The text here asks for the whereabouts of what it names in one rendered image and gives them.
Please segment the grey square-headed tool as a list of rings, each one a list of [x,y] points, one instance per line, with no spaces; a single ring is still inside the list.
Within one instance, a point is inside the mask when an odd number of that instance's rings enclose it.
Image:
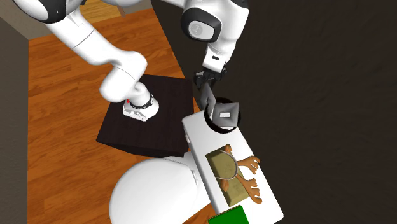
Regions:
[[[241,118],[239,103],[215,98],[208,83],[202,86],[200,104],[204,109],[205,122],[213,131],[227,134],[238,127]]]

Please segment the black round cup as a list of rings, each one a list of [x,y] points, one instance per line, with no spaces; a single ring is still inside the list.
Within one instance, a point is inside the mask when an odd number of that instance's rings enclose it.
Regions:
[[[239,103],[224,97],[217,97],[215,103],[206,103],[204,118],[213,131],[219,134],[231,133],[241,121]]]

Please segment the dark robot stand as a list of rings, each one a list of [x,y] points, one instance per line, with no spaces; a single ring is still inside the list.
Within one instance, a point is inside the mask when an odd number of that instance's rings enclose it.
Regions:
[[[182,119],[193,114],[191,82],[148,74],[141,82],[158,101],[158,113],[142,122],[125,116],[122,102],[111,103],[96,141],[134,155],[182,157],[188,151]]]

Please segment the brown wooden branched figure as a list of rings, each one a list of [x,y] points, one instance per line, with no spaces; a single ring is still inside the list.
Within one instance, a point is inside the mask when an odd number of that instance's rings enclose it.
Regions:
[[[252,155],[243,160],[236,160],[235,157],[232,155],[232,147],[230,146],[230,144],[226,144],[221,152],[231,157],[235,163],[235,174],[232,179],[237,179],[241,183],[241,185],[244,187],[245,191],[253,202],[261,204],[262,199],[260,198],[260,190],[256,183],[256,179],[253,178],[250,180],[246,180],[239,174],[240,166],[247,167],[253,174],[256,174],[257,170],[259,169],[260,159]]]

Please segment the olive flat box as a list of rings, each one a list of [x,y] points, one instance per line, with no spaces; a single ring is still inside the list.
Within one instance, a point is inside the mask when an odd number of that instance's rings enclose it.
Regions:
[[[232,179],[235,174],[235,163],[233,159],[221,151],[221,149],[214,150],[205,157],[218,182],[227,205],[232,207],[248,198],[249,195],[237,179]]]

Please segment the green box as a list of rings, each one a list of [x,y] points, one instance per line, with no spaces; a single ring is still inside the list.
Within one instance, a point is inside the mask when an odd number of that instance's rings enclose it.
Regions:
[[[242,206],[235,206],[208,219],[208,224],[249,224]]]

